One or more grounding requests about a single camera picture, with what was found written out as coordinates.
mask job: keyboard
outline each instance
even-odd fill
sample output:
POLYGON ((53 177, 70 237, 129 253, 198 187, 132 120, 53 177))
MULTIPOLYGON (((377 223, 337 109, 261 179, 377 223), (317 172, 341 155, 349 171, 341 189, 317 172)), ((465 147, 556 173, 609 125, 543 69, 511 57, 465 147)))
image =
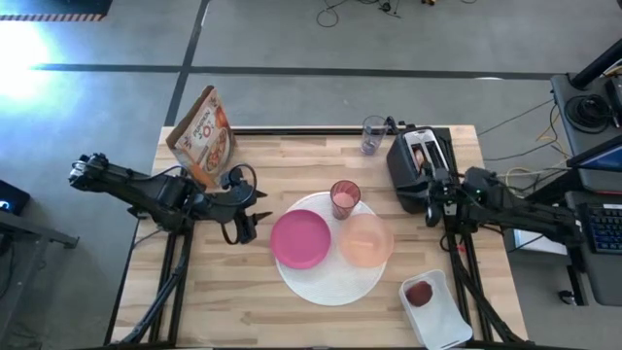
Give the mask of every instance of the keyboard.
POLYGON ((583 228, 596 253, 622 254, 622 205, 584 207, 583 228))

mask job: pink cup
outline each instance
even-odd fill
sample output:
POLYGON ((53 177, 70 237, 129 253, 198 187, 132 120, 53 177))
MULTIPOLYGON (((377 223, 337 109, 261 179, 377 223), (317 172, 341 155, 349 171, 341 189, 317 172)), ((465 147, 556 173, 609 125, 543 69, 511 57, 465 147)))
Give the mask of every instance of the pink cup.
POLYGON ((332 185, 330 200, 332 201, 332 216, 337 220, 344 220, 350 216, 361 200, 361 190, 352 181, 341 180, 332 185))

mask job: wooden table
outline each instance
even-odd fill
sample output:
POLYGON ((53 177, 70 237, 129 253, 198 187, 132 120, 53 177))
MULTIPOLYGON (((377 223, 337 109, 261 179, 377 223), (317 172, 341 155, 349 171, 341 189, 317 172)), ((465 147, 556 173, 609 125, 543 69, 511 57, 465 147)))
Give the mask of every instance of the wooden table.
MULTIPOLYGON (((475 128, 448 127, 459 171, 483 166, 475 128)), ((154 172, 176 164, 164 143, 170 131, 165 127, 161 132, 154 172)), ((237 141, 233 163, 250 163, 257 171, 259 190, 268 193, 247 213, 274 214, 259 223, 258 238, 245 246, 226 245, 215 223, 196 225, 178 345, 419 346, 397 296, 398 286, 438 268, 446 272, 452 292, 455 288, 449 255, 438 245, 443 228, 426 227, 423 215, 407 214, 397 202, 385 160, 393 138, 387 137, 372 157, 362 155, 361 136, 239 136, 237 141), (326 307, 298 297, 287 287, 270 254, 269 237, 274 223, 297 200, 328 191, 343 178, 361 187, 362 200, 389 224, 396 245, 382 279, 367 296, 326 307)), ((136 238, 154 229, 153 222, 141 222, 136 238)), ((113 340, 125 336, 153 302, 165 241, 165 234, 156 235, 134 250, 113 340)), ((481 229, 474 243, 486 297, 514 332, 527 338, 502 237, 481 229)), ((472 300, 469 308, 475 338, 481 338, 472 300)), ((162 326, 168 327, 167 322, 165 316, 162 326)))

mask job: pink plastic plate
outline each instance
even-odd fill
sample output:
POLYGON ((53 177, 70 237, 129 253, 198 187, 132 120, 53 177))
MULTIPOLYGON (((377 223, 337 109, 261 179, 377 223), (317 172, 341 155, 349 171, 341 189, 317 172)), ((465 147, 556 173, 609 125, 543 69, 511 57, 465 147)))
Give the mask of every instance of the pink plastic plate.
POLYGON ((318 214, 293 210, 272 228, 270 248, 276 259, 291 268, 311 268, 320 263, 330 248, 330 229, 318 214))

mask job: white tray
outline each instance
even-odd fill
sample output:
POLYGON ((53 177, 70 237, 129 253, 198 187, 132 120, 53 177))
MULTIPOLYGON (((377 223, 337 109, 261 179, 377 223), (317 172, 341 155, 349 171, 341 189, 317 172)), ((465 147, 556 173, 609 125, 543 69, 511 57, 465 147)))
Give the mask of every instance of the white tray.
POLYGON ((449 349, 473 336, 473 329, 463 320, 451 297, 443 271, 436 269, 405 280, 399 287, 399 298, 419 342, 428 349, 449 349), (406 291, 421 281, 432 286, 432 298, 415 307, 406 299, 406 291))

